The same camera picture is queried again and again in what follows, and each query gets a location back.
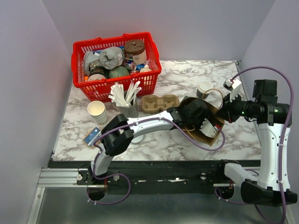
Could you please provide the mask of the black paper coffee cup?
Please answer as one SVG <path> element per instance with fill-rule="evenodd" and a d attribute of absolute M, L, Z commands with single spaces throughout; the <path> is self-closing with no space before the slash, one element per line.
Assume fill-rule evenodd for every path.
<path fill-rule="evenodd" d="M 211 89 L 213 88 L 210 82 L 204 81 L 199 82 L 197 85 L 197 93 L 196 96 L 201 99 L 206 99 L 211 93 Z"/>

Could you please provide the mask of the white plastic cup lid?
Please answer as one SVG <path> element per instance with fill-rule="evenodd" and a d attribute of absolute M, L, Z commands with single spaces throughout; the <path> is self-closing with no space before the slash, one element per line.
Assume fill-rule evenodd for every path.
<path fill-rule="evenodd" d="M 204 82 L 199 82 L 197 85 L 197 89 L 200 93 L 206 93 L 209 94 L 213 88 L 213 85 L 210 82 L 204 81 Z"/>

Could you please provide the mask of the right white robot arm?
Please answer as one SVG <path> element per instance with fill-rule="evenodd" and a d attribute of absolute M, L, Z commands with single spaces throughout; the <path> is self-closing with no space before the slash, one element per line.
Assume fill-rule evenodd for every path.
<path fill-rule="evenodd" d="M 255 119 L 260 133 L 261 166 L 259 176 L 249 174 L 236 162 L 225 161 L 224 166 L 216 169 L 215 178 L 221 183 L 229 179 L 241 189 L 241 197 L 245 203 L 281 206 L 281 196 L 285 196 L 286 204 L 295 204 L 298 195 L 290 190 L 287 176 L 287 165 L 279 162 L 286 158 L 287 152 L 280 153 L 279 147 L 287 147 L 290 127 L 282 135 L 284 123 L 289 111 L 288 104 L 278 103 L 277 82 L 275 80 L 256 80 L 254 82 L 254 101 L 243 101 L 240 96 L 241 81 L 226 80 L 224 87 L 230 93 L 223 99 L 221 109 L 216 116 L 229 123 L 240 117 Z"/>

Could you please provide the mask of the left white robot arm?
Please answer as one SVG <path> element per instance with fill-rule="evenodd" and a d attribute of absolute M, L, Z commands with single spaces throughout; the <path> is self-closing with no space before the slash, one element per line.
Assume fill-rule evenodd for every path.
<path fill-rule="evenodd" d="M 125 152 L 133 139 L 157 131 L 183 129 L 189 126 L 199 128 L 208 116 L 208 107 L 201 99 L 142 118 L 117 115 L 102 129 L 94 144 L 99 152 L 91 162 L 87 174 L 88 180 L 93 184 L 101 183 L 112 159 Z"/>

